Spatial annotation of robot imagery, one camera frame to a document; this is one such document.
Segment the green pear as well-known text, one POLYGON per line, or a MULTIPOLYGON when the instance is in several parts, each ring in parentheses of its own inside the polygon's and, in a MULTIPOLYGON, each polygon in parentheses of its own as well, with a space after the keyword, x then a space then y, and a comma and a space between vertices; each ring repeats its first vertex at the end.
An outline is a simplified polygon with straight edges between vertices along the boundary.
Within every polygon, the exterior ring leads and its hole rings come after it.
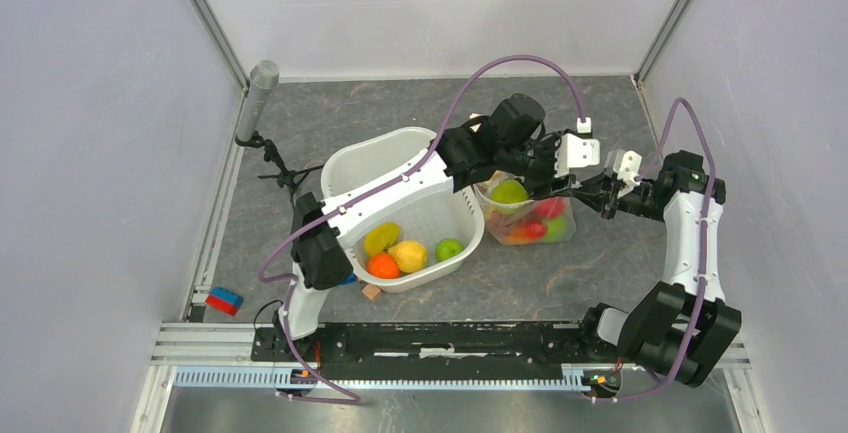
POLYGON ((565 241, 569 235, 570 220, 566 216, 558 216, 543 221, 546 232, 541 238, 544 242, 565 241))

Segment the clear dotted zip bag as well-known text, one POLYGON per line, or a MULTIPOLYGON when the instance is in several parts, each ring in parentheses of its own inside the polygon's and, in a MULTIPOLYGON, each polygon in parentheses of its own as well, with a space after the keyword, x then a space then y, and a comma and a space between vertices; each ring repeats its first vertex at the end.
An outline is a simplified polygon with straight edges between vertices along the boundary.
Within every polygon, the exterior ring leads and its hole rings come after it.
MULTIPOLYGON (((521 221, 526 221, 526 220, 529 220, 529 219, 537 219, 537 220, 544 221, 543 219, 540 219, 533 214, 533 209, 534 209, 535 203, 538 202, 538 201, 541 201, 541 200, 532 200, 532 199, 529 198, 527 201, 522 202, 522 203, 504 205, 504 204, 495 203, 494 201, 492 201, 489 198, 490 190, 494 186, 496 186, 498 183, 500 183, 500 182, 502 182, 506 179, 517 179, 523 184, 522 179, 520 177, 517 177, 515 175, 511 175, 511 174, 508 174, 508 173, 505 173, 505 172, 496 171, 489 180, 480 182, 480 183, 473 186, 474 192, 476 193, 476 196, 477 196, 477 198, 480 202, 480 205, 482 207, 486 230, 489 232, 489 230, 486 227, 486 219, 487 219, 487 216, 490 214, 490 212, 492 210, 498 210, 502 213, 511 212, 517 218, 517 221, 515 223, 519 223, 521 221)), ((566 216, 570 220, 569 235, 568 235, 567 239, 565 240, 565 241, 569 241, 574 236, 574 234, 576 233, 577 225, 576 225, 575 219, 573 217, 573 211, 572 211, 572 208, 571 208, 571 205, 570 205, 570 202, 569 202, 568 199, 566 199, 566 205, 567 205, 567 209, 563 213, 562 216, 566 216)), ((504 237, 496 237, 492 233, 490 233, 490 234, 502 245, 516 246, 516 245, 506 244, 504 242, 504 237)), ((538 243, 548 243, 548 242, 544 242, 544 241, 540 240, 540 241, 537 241, 537 242, 534 242, 534 243, 529 243, 529 244, 538 244, 538 243)))

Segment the red grape bunch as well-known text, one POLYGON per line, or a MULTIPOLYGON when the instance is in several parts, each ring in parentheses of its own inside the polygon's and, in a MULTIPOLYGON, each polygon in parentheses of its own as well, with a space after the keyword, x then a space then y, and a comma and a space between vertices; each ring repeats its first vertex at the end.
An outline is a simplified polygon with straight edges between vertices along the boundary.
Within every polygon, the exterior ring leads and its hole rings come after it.
POLYGON ((510 234, 516 221, 516 216, 511 212, 502 213, 498 210, 492 210, 487 216, 486 227, 494 236, 505 237, 510 234))

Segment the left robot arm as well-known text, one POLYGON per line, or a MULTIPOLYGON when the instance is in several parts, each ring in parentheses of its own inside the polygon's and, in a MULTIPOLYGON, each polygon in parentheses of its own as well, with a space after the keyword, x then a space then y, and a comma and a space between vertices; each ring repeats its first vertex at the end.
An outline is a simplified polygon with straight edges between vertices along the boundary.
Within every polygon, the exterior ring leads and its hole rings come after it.
POLYGON ((296 277, 279 310, 278 350, 295 361, 312 352, 328 290, 354 270, 348 249, 389 214, 432 196, 453 195, 496 171, 530 180, 540 197, 575 185, 572 170, 598 160, 591 121, 581 117, 576 130, 546 140, 544 116, 535 100, 515 94, 492 114, 441 131, 407 163, 358 188, 323 201, 298 199, 290 235, 296 277))

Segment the red apple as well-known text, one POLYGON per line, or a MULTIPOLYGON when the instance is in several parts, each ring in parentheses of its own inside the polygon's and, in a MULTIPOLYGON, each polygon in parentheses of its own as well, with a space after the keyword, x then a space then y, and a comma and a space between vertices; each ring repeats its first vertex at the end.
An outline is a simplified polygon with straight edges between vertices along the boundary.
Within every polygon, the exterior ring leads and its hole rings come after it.
POLYGON ((543 220, 555 219, 566 211, 566 199, 564 197, 551 197, 535 203, 533 214, 543 220))

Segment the red orange mango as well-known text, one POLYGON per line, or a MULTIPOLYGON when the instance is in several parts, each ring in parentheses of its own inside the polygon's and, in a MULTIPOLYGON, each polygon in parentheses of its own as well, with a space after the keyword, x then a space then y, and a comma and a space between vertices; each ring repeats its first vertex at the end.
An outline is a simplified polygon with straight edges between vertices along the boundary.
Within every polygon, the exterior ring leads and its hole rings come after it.
POLYGON ((534 243, 540 241, 547 232, 548 226, 546 223, 537 219, 529 219, 513 224, 509 233, 504 237, 504 242, 509 245, 534 243))

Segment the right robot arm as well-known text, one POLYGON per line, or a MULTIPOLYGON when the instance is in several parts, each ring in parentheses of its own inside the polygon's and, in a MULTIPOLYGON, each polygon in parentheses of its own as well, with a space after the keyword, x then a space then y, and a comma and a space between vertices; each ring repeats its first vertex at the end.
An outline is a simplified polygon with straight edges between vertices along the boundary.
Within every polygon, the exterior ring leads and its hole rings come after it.
POLYGON ((688 151, 666 156, 654 179, 640 180, 641 155, 610 153, 601 174, 577 199, 605 219, 618 213, 661 222, 666 251, 661 280, 630 312, 590 308, 577 335, 591 361, 618 356, 689 387, 701 385, 741 329, 742 314, 725 301, 718 277, 717 227, 725 184, 688 151))

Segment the green apple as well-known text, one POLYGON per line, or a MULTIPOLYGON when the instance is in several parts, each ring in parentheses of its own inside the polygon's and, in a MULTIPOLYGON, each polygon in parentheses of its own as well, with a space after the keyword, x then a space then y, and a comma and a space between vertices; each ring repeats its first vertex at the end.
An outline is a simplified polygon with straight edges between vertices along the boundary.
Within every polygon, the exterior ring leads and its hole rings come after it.
POLYGON ((511 205, 527 201, 529 194, 519 180, 506 179, 490 190, 489 198, 495 203, 511 205))

